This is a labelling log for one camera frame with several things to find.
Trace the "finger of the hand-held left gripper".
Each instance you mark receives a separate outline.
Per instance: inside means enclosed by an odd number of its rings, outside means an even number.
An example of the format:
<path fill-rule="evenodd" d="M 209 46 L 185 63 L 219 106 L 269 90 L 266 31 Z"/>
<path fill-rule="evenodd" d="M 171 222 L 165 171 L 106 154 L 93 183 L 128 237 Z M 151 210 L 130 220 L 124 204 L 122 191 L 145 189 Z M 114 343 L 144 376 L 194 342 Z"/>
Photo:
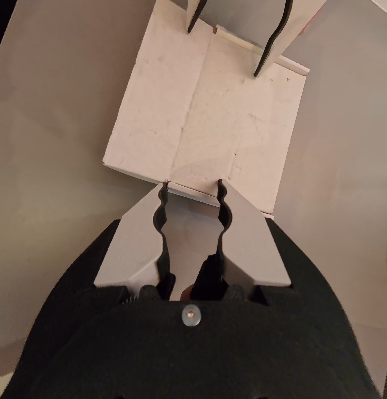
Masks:
<path fill-rule="evenodd" d="M 187 33 L 191 33 L 196 21 L 201 15 L 207 0 L 189 0 L 187 4 L 186 14 L 186 30 Z"/>
<path fill-rule="evenodd" d="M 325 0 L 286 0 L 284 11 L 275 31 L 269 37 L 260 62 L 254 72 L 265 72 L 322 8 Z"/>

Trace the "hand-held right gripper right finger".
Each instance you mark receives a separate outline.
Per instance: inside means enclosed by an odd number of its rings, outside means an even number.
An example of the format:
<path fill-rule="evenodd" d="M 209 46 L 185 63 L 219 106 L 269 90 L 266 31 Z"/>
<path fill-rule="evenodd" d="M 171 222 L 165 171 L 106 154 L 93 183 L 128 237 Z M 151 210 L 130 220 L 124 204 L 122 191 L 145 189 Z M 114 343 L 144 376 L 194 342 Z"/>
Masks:
<path fill-rule="evenodd" d="M 245 297 L 256 286 L 289 287 L 291 279 L 263 213 L 226 179 L 218 181 L 217 199 L 224 227 L 217 245 L 222 279 L 239 285 Z"/>

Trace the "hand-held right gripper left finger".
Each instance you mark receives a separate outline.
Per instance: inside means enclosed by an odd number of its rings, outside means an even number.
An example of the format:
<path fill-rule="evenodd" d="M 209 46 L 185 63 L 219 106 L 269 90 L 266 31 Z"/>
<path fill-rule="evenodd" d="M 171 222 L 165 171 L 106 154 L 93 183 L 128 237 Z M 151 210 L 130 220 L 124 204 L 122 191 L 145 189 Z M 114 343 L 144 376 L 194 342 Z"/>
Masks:
<path fill-rule="evenodd" d="M 157 286 L 170 272 L 162 227 L 166 223 L 167 183 L 153 188 L 121 218 L 99 272 L 96 287 Z"/>

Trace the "white cardboard box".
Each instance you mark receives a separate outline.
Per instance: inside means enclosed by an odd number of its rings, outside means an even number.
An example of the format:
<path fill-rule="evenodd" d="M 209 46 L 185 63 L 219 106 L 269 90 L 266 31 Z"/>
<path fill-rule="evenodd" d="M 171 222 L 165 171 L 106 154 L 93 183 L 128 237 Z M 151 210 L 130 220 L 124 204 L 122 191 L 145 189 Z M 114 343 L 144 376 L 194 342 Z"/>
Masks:
<path fill-rule="evenodd" d="M 309 69 L 280 56 L 260 77 L 260 49 L 156 1 L 103 163 L 218 206 L 226 179 L 271 215 Z"/>

